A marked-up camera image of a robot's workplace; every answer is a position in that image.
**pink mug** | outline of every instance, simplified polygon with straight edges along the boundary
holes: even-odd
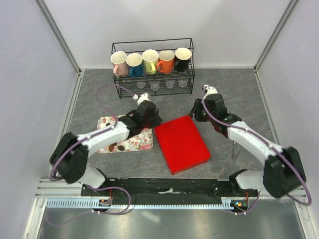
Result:
[[[126,53],[124,51],[117,51],[112,54],[111,62],[113,65],[113,73],[116,76],[127,75],[129,72],[129,67],[126,64]]]

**glass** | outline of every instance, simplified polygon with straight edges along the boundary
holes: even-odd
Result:
[[[165,75],[165,83],[167,88],[171,89],[174,87],[176,75],[173,73],[169,73]]]
[[[153,91],[158,91],[160,89],[160,82],[159,81],[151,80],[150,85],[151,85],[151,89]]]
[[[138,81],[136,82],[136,84],[137,84],[138,88],[140,88],[140,89],[143,89],[146,85],[145,81],[140,81],[143,79],[145,79],[145,75],[142,75],[141,77],[137,77]]]
[[[188,74],[186,72],[181,72],[179,73],[178,78],[178,85],[180,87],[186,87],[188,82]]]

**red box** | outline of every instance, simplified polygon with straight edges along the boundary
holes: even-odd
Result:
[[[189,116],[157,126],[155,135],[172,175],[210,159],[208,148]]]

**white wall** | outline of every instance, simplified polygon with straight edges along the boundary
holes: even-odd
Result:
[[[82,68],[112,42],[192,37],[196,67],[253,66],[289,0],[45,0]]]
[[[76,80],[34,0],[0,7],[0,238],[20,239]]]
[[[259,71],[279,138],[305,168],[319,223],[319,1],[299,1]]]

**floral pattern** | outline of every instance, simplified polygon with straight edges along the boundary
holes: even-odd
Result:
[[[101,117],[98,120],[98,129],[104,128],[114,122],[114,117]],[[120,141],[106,146],[100,149],[98,153],[141,151],[150,150],[151,148],[153,148],[153,131],[152,129],[145,128],[139,135],[136,135],[128,140]]]

